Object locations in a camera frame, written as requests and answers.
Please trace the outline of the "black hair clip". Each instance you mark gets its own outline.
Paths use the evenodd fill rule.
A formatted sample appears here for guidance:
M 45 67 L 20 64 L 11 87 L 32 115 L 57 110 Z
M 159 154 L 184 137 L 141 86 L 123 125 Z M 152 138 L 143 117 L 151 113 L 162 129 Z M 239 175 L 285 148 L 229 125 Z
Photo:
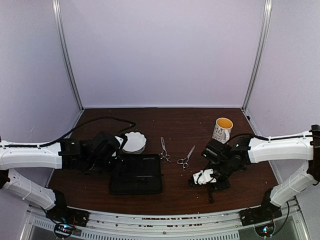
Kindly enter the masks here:
M 215 202 L 214 198 L 214 191 L 215 189 L 211 185 L 206 185 L 207 186 L 207 193 L 208 193 L 208 200 L 210 204 L 213 204 Z

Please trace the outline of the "silver scissors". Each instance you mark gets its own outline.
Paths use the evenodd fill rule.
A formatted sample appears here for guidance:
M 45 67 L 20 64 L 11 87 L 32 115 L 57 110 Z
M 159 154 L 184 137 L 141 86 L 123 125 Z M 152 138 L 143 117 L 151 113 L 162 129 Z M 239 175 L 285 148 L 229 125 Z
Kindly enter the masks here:
M 177 160 L 177 164 L 181 165 L 183 171 L 185 171 L 189 167 L 189 160 L 190 160 L 190 157 L 191 157 L 192 153 L 194 152 L 195 148 L 196 148 L 196 145 L 194 145 L 190 149 L 190 151 L 188 152 L 186 157 L 180 158 L 180 159 Z
M 171 163 L 171 156 L 168 154 L 168 151 L 166 149 L 165 139 L 163 136 L 160 137 L 160 143 L 162 151 L 158 154 L 160 160 L 165 160 L 168 163 Z

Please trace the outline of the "black zip tool case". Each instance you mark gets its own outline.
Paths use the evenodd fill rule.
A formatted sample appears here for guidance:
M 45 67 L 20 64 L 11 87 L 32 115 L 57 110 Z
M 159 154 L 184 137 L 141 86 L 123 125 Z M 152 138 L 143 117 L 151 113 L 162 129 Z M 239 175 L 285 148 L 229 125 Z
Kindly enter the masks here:
M 161 160 L 157 154 L 121 154 L 109 182 L 112 195 L 150 195 L 163 190 Z

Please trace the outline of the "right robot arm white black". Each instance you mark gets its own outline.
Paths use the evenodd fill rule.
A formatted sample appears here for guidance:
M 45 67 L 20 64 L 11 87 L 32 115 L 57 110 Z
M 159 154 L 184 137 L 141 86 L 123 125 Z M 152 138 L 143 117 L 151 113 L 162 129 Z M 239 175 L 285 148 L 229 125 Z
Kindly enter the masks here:
M 196 184 L 217 184 L 249 164 L 278 160 L 303 160 L 302 166 L 283 183 L 269 189 L 256 210 L 259 220 L 268 220 L 290 198 L 320 181 L 320 127 L 293 135 L 263 137 L 238 134 L 232 145 L 212 139 L 202 152 L 209 162 L 193 175 Z

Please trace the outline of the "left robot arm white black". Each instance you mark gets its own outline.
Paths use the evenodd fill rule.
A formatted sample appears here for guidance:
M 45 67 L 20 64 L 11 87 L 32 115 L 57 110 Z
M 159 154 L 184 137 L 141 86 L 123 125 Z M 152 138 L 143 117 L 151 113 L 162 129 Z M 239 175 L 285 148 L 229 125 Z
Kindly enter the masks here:
M 44 210 L 52 211 L 61 222 L 72 218 L 63 193 L 42 187 L 19 174 L 17 168 L 50 168 L 78 170 L 81 173 L 104 165 L 115 158 L 127 142 L 125 135 L 114 136 L 100 132 L 89 140 L 63 138 L 56 142 L 0 144 L 0 187 Z

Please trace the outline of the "white patterned mug yellow inside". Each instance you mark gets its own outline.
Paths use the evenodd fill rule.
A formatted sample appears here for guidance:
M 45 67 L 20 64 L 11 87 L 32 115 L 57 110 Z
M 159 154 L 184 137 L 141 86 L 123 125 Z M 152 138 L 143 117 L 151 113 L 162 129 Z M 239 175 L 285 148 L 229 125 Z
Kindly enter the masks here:
M 212 134 L 212 139 L 223 144 L 230 140 L 233 122 L 226 117 L 219 117 L 215 121 L 215 126 Z

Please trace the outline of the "white scalloped bowl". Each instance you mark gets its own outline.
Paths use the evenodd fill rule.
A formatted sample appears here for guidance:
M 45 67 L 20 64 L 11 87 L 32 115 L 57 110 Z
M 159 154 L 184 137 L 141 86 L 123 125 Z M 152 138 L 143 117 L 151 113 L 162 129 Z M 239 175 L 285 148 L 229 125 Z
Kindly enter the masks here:
M 127 142 L 125 143 L 122 151 L 128 154 L 141 154 L 146 147 L 147 138 L 140 132 L 126 133 Z

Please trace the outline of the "aluminium front rail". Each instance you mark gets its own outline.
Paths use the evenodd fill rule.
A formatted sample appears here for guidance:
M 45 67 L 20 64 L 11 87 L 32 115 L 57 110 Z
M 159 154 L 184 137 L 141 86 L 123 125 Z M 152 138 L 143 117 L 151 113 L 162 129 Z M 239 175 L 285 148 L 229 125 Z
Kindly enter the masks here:
M 244 226 L 239 210 L 178 215 L 137 215 L 89 211 L 85 227 L 71 240 L 263 240 L 262 230 L 274 227 L 270 240 L 309 240 L 310 234 L 296 199 L 274 220 Z

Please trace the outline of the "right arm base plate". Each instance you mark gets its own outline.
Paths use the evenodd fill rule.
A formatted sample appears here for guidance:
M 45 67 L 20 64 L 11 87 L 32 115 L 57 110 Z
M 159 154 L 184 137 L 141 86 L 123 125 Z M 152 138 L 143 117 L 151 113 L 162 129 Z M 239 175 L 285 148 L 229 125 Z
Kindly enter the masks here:
M 280 218 L 282 211 L 280 207 L 270 208 L 259 206 L 255 208 L 246 208 L 239 212 L 239 217 L 243 226 L 255 225 L 272 219 Z

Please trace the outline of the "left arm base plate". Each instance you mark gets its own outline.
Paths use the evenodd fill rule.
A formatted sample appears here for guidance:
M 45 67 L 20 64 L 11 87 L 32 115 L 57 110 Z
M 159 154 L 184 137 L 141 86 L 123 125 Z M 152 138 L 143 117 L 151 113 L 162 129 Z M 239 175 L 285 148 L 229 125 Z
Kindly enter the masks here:
M 86 227 L 90 213 L 85 210 L 69 208 L 67 206 L 55 206 L 47 210 L 46 215 L 51 220 L 67 223 L 72 226 Z

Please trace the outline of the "right aluminium frame post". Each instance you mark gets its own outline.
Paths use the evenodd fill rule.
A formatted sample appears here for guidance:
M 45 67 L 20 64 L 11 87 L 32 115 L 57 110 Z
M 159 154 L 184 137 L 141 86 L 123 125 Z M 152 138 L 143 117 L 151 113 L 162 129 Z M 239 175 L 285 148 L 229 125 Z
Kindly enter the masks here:
M 248 85 L 246 95 L 241 108 L 243 112 L 246 112 L 248 109 L 250 99 L 252 97 L 254 87 L 258 78 L 259 69 L 261 66 L 263 53 L 264 53 L 264 49 L 266 46 L 268 33 L 270 29 L 270 23 L 271 23 L 271 17 L 272 17 L 272 6 L 273 6 L 272 0 L 264 1 L 264 10 L 262 15 L 262 22 L 261 22 L 256 55 L 255 55 L 254 64 L 253 64 L 253 68 L 250 75 L 249 85 Z

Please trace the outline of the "aluminium frame post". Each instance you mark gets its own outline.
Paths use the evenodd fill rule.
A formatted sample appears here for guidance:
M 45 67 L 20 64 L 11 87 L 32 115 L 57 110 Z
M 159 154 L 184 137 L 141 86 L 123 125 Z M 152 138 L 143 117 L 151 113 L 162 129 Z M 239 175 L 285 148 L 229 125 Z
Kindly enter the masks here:
M 259 69 L 261 66 L 263 53 L 264 53 L 264 49 L 266 46 L 268 33 L 270 29 L 270 23 L 271 23 L 271 17 L 272 17 L 272 6 L 273 6 L 272 0 L 264 1 L 264 10 L 262 15 L 262 22 L 261 22 L 256 55 L 255 55 L 254 64 L 253 64 L 253 68 L 250 75 L 249 85 L 248 85 L 246 95 L 241 108 L 243 112 L 246 112 L 248 109 L 250 99 L 252 97 L 254 87 L 258 78 Z
M 65 70 L 67 73 L 67 78 L 70 83 L 71 91 L 72 91 L 72 94 L 73 94 L 74 99 L 76 101 L 77 108 L 81 112 L 84 110 L 84 107 L 83 107 L 83 104 L 82 104 L 82 101 L 80 98 L 79 90 L 78 90 L 78 87 L 76 84 L 76 80 L 75 80 L 75 76 L 74 76 L 74 72 L 73 72 L 73 68 L 72 68 L 72 64 L 71 64 L 71 59 L 70 59 L 70 55 L 69 55 L 69 51 L 68 51 L 60 1 L 53 0 L 52 7 L 53 7 L 53 14 L 54 14 L 56 26 L 57 26 L 60 47 L 62 50 L 63 63 L 64 63 Z

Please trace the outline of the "left aluminium frame post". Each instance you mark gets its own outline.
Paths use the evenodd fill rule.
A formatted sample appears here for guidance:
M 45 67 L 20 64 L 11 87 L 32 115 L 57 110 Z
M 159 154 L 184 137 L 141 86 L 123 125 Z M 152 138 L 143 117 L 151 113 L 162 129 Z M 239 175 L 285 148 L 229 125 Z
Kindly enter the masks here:
M 67 78 L 70 83 L 71 91 L 72 91 L 72 94 L 73 94 L 74 99 L 76 101 L 77 108 L 81 112 L 84 110 L 84 107 L 83 107 L 83 104 L 82 104 L 82 101 L 80 98 L 79 90 L 78 90 L 78 87 L 76 84 L 76 80 L 75 80 L 75 76 L 74 76 L 74 72 L 73 72 L 73 68 L 72 68 L 72 64 L 71 64 L 71 59 L 70 59 L 70 55 L 69 55 L 69 51 L 68 51 L 60 1 L 53 0 L 52 7 L 53 7 L 53 14 L 54 14 L 56 26 L 57 26 L 60 47 L 62 50 L 63 63 L 64 63 L 65 70 L 67 73 Z

